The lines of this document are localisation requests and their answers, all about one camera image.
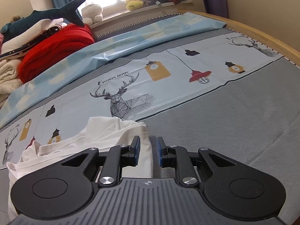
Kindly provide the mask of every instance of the folded blue sheet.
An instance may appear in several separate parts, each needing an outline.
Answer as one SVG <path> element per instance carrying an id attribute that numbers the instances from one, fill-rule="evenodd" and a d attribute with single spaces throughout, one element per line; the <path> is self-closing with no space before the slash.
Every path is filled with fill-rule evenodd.
<path id="1" fill-rule="evenodd" d="M 0 110 L 0 128 L 79 77 L 144 48 L 223 28 L 226 23 L 185 13 L 87 46 L 16 89 Z"/>

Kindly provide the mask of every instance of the silver screw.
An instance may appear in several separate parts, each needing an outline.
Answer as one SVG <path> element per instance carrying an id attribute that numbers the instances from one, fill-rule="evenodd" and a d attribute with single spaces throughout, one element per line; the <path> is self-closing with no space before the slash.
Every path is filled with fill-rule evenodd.
<path id="1" fill-rule="evenodd" d="M 185 183 L 186 185 L 193 185 L 197 183 L 197 179 L 193 177 L 185 177 L 182 179 L 182 182 Z"/>
<path id="2" fill-rule="evenodd" d="M 100 183 L 104 184 L 104 185 L 110 185 L 114 182 L 115 180 L 113 179 L 113 177 L 103 177 L 100 178 Z"/>

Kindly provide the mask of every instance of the window sill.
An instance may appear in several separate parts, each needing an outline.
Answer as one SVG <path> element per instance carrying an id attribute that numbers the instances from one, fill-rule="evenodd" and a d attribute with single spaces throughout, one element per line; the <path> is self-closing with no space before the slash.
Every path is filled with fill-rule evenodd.
<path id="1" fill-rule="evenodd" d="M 185 4 L 185 3 L 193 3 L 193 1 L 192 0 L 182 1 L 179 4 Z M 162 4 L 159 4 L 159 5 L 151 5 L 151 6 L 143 7 L 143 8 L 137 9 L 137 10 L 133 10 L 133 11 L 128 11 L 128 10 L 122 11 L 120 13 L 115 13 L 111 16 L 107 16 L 107 17 L 103 18 L 103 20 L 101 22 L 94 23 L 90 27 L 91 27 L 91 29 L 93 29 L 93 28 L 96 28 L 100 25 L 106 24 L 108 22 L 111 22 L 111 21 L 116 20 L 116 19 L 120 19 L 122 17 L 131 15 L 131 14 L 137 14 L 137 13 L 144 12 L 144 11 L 151 10 L 151 9 L 155 9 L 155 8 L 174 6 L 174 5 L 175 4 L 173 2 L 167 2 L 167 3 L 162 3 Z"/>

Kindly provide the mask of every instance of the crosshair logo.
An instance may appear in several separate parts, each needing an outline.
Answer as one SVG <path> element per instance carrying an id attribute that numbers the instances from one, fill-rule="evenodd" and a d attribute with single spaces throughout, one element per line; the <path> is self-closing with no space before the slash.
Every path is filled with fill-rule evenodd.
<path id="1" fill-rule="evenodd" d="M 147 180 L 146 182 L 144 182 L 144 184 L 149 186 L 149 185 L 153 184 L 153 182 L 151 182 L 150 180 Z"/>

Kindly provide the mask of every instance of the wooden bed frame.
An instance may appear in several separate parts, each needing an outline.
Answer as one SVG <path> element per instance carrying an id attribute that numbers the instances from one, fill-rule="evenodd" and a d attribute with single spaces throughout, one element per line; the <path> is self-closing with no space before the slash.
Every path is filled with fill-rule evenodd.
<path id="1" fill-rule="evenodd" d="M 279 52 L 280 54 L 285 56 L 287 59 L 289 59 L 293 63 L 295 63 L 298 67 L 300 67 L 300 52 L 296 51 L 294 48 L 288 46 L 287 44 L 283 43 L 282 41 L 274 38 L 273 36 L 270 36 L 262 31 L 259 31 L 248 25 L 244 25 L 242 23 L 239 23 L 239 22 L 231 20 L 231 19 L 226 19 L 226 18 L 219 17 L 216 15 L 197 12 L 197 11 L 179 10 L 179 13 L 181 13 L 181 14 L 184 14 L 186 12 L 199 14 L 204 17 L 208 17 L 211 19 L 216 19 L 216 20 L 225 22 L 226 28 L 237 31 L 241 34 L 244 34 L 246 36 L 253 38 L 254 40 L 259 41 L 260 43 L 264 44 L 265 46 L 268 46 L 268 47 L 272 48 L 273 50 Z"/>

